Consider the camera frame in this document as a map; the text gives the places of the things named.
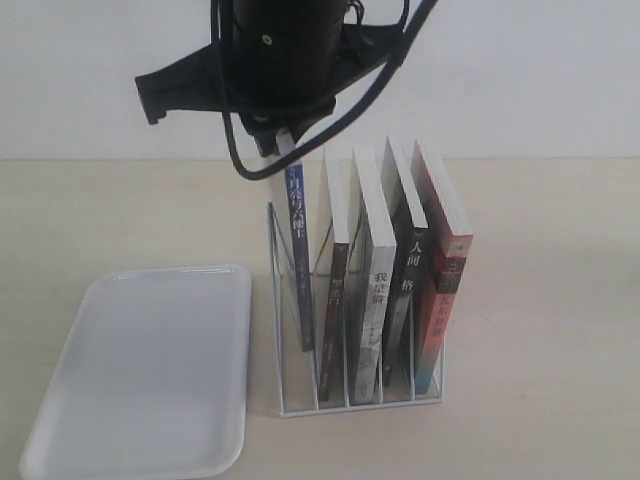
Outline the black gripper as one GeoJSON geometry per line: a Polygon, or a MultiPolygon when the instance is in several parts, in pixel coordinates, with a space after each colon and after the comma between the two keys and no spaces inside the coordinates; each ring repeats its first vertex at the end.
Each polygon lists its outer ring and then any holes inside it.
{"type": "Polygon", "coordinates": [[[151,73],[136,77],[146,120],[155,125],[172,111],[240,116],[262,158],[279,154],[276,137],[287,129],[300,139],[333,113],[339,93],[390,60],[400,45],[393,25],[346,24],[327,50],[309,40],[250,43],[239,31],[151,73]]]}

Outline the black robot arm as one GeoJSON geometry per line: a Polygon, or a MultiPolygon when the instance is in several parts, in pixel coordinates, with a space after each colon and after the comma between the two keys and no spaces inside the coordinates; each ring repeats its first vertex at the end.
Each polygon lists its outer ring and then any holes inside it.
{"type": "Polygon", "coordinates": [[[299,140],[337,95],[388,60],[408,14],[364,23],[360,1],[221,1],[218,40],[135,79],[146,120],[172,111],[239,115],[261,156],[299,140]]]}

